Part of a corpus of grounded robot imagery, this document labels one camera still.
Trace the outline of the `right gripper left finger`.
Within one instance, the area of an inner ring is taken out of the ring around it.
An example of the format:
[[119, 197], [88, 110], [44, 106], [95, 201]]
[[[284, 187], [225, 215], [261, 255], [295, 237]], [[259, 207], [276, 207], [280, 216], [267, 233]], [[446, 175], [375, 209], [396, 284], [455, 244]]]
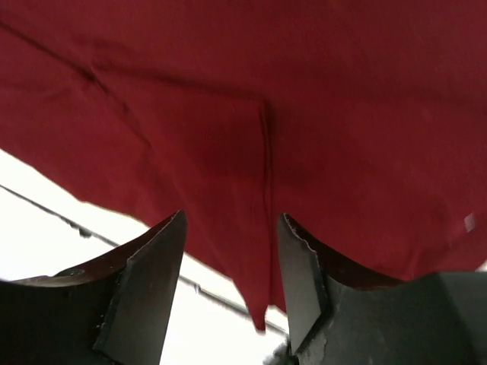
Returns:
[[53, 276], [1, 284], [3, 364], [157, 364], [186, 242], [182, 211]]

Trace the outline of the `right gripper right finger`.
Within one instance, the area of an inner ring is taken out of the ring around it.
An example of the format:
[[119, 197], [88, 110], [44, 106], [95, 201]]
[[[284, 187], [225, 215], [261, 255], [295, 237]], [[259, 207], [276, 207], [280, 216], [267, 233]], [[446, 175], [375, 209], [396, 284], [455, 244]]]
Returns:
[[295, 364], [484, 364], [486, 275], [399, 281], [278, 220], [279, 264]]

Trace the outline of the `dark red t-shirt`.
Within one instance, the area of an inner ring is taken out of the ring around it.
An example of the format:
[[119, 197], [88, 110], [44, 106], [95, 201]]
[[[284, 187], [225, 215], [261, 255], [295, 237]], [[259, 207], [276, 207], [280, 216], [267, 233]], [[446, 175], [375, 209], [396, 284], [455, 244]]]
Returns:
[[402, 280], [486, 260], [484, 1], [3, 1], [1, 147], [285, 305], [276, 223]]

